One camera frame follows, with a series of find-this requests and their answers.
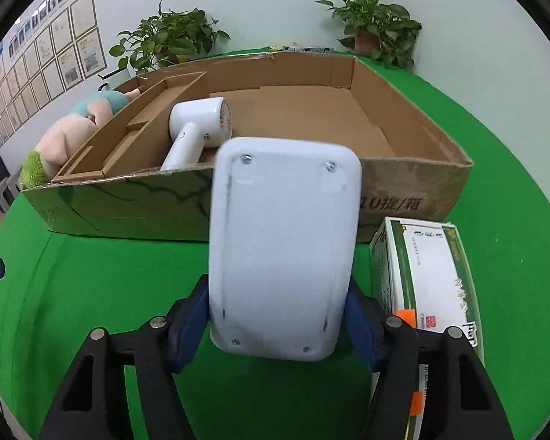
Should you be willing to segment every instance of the white hair dryer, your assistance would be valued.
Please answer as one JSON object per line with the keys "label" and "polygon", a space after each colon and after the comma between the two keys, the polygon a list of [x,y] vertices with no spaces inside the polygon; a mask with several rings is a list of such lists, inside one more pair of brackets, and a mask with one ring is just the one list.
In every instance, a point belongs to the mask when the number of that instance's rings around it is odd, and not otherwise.
{"label": "white hair dryer", "polygon": [[161,170],[198,163],[204,147],[219,147],[232,136],[230,107],[223,97],[178,102],[169,116],[173,145]]}

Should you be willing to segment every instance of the green plush fur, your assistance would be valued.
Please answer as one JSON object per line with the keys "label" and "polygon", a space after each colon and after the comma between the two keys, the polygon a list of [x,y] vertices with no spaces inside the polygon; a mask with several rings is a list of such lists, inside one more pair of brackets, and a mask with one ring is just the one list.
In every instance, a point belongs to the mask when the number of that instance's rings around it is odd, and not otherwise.
{"label": "green plush fur", "polygon": [[21,188],[33,188],[48,182],[47,174],[41,163],[41,154],[31,150],[29,156],[22,164],[21,177],[19,178]]}

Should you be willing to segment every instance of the screw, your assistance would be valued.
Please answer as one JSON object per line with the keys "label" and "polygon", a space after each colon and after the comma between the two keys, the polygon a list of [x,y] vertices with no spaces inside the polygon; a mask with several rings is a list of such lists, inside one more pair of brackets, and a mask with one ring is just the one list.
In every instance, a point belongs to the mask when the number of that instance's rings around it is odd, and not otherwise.
{"label": "screw", "polygon": [[100,339],[102,339],[104,337],[104,334],[106,334],[106,332],[101,328],[101,327],[97,327],[96,329],[94,329],[90,334],[89,336],[94,340],[94,341],[98,341]]}
{"label": "screw", "polygon": [[389,316],[386,320],[387,325],[390,327],[401,327],[403,324],[403,321],[400,317],[397,316]]}
{"label": "screw", "polygon": [[153,319],[151,319],[149,324],[153,329],[159,329],[160,327],[163,327],[167,324],[167,319],[165,319],[163,316],[155,316]]}
{"label": "screw", "polygon": [[460,339],[462,337],[462,330],[456,326],[450,326],[448,328],[448,335],[454,339]]}

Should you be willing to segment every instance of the green tablecloth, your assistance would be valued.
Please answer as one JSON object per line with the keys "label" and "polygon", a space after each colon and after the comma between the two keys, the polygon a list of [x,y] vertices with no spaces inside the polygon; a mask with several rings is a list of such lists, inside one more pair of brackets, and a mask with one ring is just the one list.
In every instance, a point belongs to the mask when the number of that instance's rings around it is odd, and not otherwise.
{"label": "green tablecloth", "polygon": [[[375,66],[456,139],[476,166],[448,220],[473,272],[485,365],[517,440],[550,415],[550,205],[522,165],[481,123],[420,78]],[[0,227],[0,392],[36,437],[51,398],[86,334],[136,329],[186,296],[206,272],[203,243],[80,238],[50,233],[24,197]],[[366,245],[353,273],[369,290]],[[370,376],[353,352],[320,363],[224,354],[208,334],[180,376],[198,438],[356,438]],[[144,439],[133,370],[127,389]]]}

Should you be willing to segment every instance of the plush toy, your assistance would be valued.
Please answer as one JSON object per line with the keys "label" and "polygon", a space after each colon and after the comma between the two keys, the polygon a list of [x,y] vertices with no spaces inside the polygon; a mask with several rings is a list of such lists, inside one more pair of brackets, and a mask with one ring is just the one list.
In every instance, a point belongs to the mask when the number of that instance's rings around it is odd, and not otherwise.
{"label": "plush toy", "polygon": [[86,140],[140,93],[139,89],[126,94],[98,91],[76,104],[30,151],[22,166],[21,188],[49,183]]}

